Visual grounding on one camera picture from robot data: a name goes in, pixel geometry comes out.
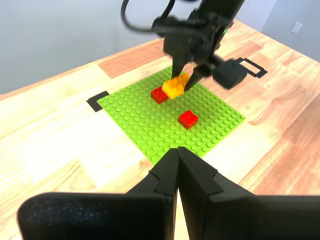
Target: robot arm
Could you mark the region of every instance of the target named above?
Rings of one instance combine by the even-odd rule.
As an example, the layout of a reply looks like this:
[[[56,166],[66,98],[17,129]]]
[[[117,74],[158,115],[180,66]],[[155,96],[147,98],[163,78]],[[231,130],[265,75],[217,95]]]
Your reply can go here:
[[[128,22],[125,16],[128,2],[124,0],[121,9],[124,24],[134,31],[157,33],[164,38],[163,51],[172,57],[172,78],[178,76],[187,63],[196,63],[184,91],[202,77],[213,76],[221,86],[231,89],[247,76],[246,68],[236,60],[223,61],[215,55],[244,0],[202,0],[187,20],[169,16],[175,3],[170,0],[150,29],[141,29]]]

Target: lego brick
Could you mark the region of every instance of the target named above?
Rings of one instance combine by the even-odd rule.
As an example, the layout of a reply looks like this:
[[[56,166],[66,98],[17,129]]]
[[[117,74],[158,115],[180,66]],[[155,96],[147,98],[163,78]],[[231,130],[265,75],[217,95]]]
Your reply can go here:
[[[151,97],[155,100],[158,104],[163,103],[165,100],[168,99],[168,96],[162,91],[162,87],[157,87],[156,89],[151,91]]]
[[[178,118],[178,122],[187,130],[196,125],[198,120],[199,118],[190,110],[182,113]]]
[[[180,76],[174,77],[172,79],[164,82],[162,86],[162,91],[169,96],[170,99],[175,99],[176,97],[185,93],[185,86],[189,80],[189,75],[186,73]]]
[[[171,73],[172,68],[166,68],[98,100],[152,164],[177,147],[186,147],[203,157],[245,119],[200,83],[176,99],[156,103],[150,92]],[[187,110],[199,117],[189,130],[178,122]]]

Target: wooden table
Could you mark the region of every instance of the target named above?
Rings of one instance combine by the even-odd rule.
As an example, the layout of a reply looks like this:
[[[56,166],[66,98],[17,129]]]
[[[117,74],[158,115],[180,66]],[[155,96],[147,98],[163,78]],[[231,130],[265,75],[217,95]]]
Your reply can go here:
[[[0,96],[0,239],[21,238],[17,210],[34,195],[125,193],[146,176],[152,165],[86,100],[170,66],[162,44],[151,41]],[[256,194],[320,194],[320,64],[240,22],[218,54],[248,58],[268,74],[249,75],[229,91],[201,81],[246,116],[204,159]],[[188,239],[180,200],[175,234]]]

